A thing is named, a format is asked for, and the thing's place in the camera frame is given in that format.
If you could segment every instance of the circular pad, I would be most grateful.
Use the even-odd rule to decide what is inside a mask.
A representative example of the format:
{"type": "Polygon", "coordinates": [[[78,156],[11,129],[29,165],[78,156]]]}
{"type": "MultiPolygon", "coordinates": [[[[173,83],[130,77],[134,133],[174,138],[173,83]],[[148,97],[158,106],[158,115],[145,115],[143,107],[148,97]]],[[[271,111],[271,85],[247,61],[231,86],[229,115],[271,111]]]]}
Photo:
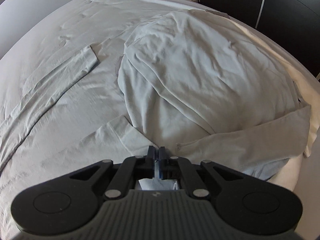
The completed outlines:
{"type": "Polygon", "coordinates": [[[243,198],[244,206],[251,212],[269,214],[276,211],[280,205],[279,200],[267,192],[249,193],[243,198]]]}
{"type": "Polygon", "coordinates": [[[54,214],[68,208],[71,199],[68,195],[61,192],[47,192],[35,198],[33,205],[45,214],[54,214]]]}

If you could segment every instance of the white cloth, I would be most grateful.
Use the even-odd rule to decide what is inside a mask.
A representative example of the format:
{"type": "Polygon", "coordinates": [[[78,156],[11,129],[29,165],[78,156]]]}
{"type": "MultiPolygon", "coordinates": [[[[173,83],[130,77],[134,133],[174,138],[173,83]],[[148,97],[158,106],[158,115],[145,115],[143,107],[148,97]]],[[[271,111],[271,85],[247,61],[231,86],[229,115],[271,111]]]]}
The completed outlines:
{"type": "Polygon", "coordinates": [[[97,63],[90,46],[54,68],[31,89],[0,125],[0,174],[33,126],[97,63]]]}
{"type": "Polygon", "coordinates": [[[166,137],[165,146],[194,163],[209,159],[268,179],[307,144],[310,106],[299,103],[288,73],[209,12],[173,11],[141,23],[125,43],[118,83],[132,125],[156,144],[166,137]],[[179,113],[172,118],[168,108],[179,113]],[[163,127],[178,133],[179,114],[209,135],[167,138],[163,127]]]}
{"type": "Polygon", "coordinates": [[[310,130],[308,142],[304,155],[309,157],[313,143],[317,138],[317,132],[320,127],[320,84],[318,80],[294,57],[289,57],[288,52],[279,47],[269,38],[259,33],[251,27],[244,27],[243,23],[233,19],[235,24],[243,34],[249,37],[253,42],[264,48],[270,55],[278,60],[284,69],[288,72],[292,80],[297,84],[303,99],[311,105],[310,130]]]}

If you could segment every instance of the ribbed surface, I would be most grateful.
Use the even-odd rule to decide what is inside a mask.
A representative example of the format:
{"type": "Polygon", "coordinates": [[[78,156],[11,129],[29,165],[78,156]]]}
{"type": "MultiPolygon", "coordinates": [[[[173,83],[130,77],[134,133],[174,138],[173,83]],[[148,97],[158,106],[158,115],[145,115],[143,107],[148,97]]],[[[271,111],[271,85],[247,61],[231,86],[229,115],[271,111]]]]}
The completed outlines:
{"type": "Polygon", "coordinates": [[[281,236],[252,236],[230,227],[208,201],[194,200],[177,191],[135,191],[103,204],[97,216],[84,227],[63,236],[31,236],[16,240],[299,240],[281,236]]]}

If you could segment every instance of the metal screw head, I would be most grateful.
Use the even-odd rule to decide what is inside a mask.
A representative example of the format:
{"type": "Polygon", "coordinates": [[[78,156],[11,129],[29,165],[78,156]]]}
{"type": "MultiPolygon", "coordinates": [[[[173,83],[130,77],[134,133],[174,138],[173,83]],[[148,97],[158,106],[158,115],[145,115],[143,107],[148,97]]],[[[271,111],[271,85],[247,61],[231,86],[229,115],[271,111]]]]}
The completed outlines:
{"type": "Polygon", "coordinates": [[[207,197],[209,195],[209,191],[204,188],[197,188],[193,191],[193,195],[196,197],[207,197]]]}
{"type": "Polygon", "coordinates": [[[106,197],[112,199],[112,198],[120,197],[121,191],[117,189],[109,189],[104,194],[106,195],[106,197]]]}
{"type": "Polygon", "coordinates": [[[158,191],[156,191],[156,192],[152,193],[152,195],[153,195],[154,197],[159,197],[159,196],[161,195],[161,193],[158,192],[158,191]]]}

